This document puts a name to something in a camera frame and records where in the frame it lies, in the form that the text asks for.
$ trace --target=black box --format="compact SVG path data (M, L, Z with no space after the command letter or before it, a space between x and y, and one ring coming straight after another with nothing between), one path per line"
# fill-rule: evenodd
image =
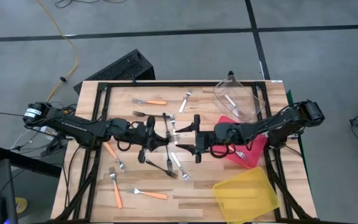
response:
M137 50L116 60L106 68L96 72L89 80L155 80L153 65ZM75 85L74 91L80 94L82 82Z

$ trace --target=black metal bracket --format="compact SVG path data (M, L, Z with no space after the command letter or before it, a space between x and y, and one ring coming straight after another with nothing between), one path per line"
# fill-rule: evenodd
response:
M0 147L0 161L3 159L9 159L12 166L27 169L38 174L49 175L51 177L59 178L62 171L62 168L55 165L51 165L38 159L29 158Z

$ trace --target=wooden table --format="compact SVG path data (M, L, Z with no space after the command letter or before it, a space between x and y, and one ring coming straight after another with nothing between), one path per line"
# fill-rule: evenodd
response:
M91 119L97 85L98 82L95 81L83 83L78 100L77 116ZM270 108L272 114L275 114L288 104L284 86L281 82L271 81L266 81L266 86ZM132 111L151 114L166 112L167 114L178 114L176 115L177 129L180 129L189 125L193 120L193 115L198 113L201 115L200 130L213 130L213 126L217 123L219 117L223 115L212 101L213 87L193 87L192 89L193 94L189 98L184 113L178 114L178 109L187 90L185 86L113 87L108 108L108 118L124 118L131 122L145 121L146 118L133 116ZM131 102L132 98L167 100L168 103L166 106L135 105ZM157 134L164 136L165 125L162 119L157 118L155 130ZM194 133L182 134L180 143L194 144ZM215 202L212 186L244 172L245 170L242 167L228 159L215 159L210 154L203 154L202 163L195 164L195 157L189 152L172 147L193 180L193 182L187 183L182 179L181 175L179 175L178 179L172 179L148 164L138 163L137 155L140 146L132 146L129 151L121 152L116 148L115 140L111 140L109 144L120 159L128 165L126 172L117 173L117 184L121 190L124 208L118 209L116 207L113 184L108 176L108 168L114 166L116 170L119 170L118 164L108 151L103 148L91 215L92 222L224 222L224 218ZM296 140L289 140L287 144L299 150ZM65 156L66 170L68 170L69 162L77 147L78 145L75 142L69 143L67 147ZM85 150L81 149L73 161L69 187L71 197L78 190L84 154ZM285 148L282 149L281 155L289 191L305 211L315 217L316 212L302 158ZM153 153L148 152L147 158L157 165L166 167L167 156L164 147L156 149ZM260 158L258 166L265 168L263 156ZM173 169L178 173L175 164ZM167 194L168 200L150 198L145 195L133 195L123 191L129 186ZM62 173L53 205L52 218L58 216L64 209L65 191L66 185ZM80 218L85 216L87 195L88 192L85 192L81 203ZM283 203L280 209L282 216L285 217ZM269 212L255 220L269 222L275 221L275 217L273 212Z

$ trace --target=orange handle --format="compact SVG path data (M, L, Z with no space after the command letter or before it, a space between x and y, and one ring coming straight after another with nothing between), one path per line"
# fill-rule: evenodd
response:
M147 103L155 104L155 105L166 105L166 101L154 101L154 100L147 100Z
M110 154L112 154L112 156L116 159L118 159L118 156L116 155L116 153L112 150L111 146L107 143L107 142L104 142L103 143L104 147L107 149L107 151L110 152Z
M152 192L143 192L143 194L166 200L168 198L168 195L158 194L158 193L152 193Z
M122 208L121 196L119 195L117 183L115 181L114 181L114 191L116 192L117 207Z

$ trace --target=yellow plastic tray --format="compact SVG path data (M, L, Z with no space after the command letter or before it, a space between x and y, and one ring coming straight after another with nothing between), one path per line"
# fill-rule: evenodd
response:
M280 206L277 194L260 167L213 187L216 201L228 223L244 223Z

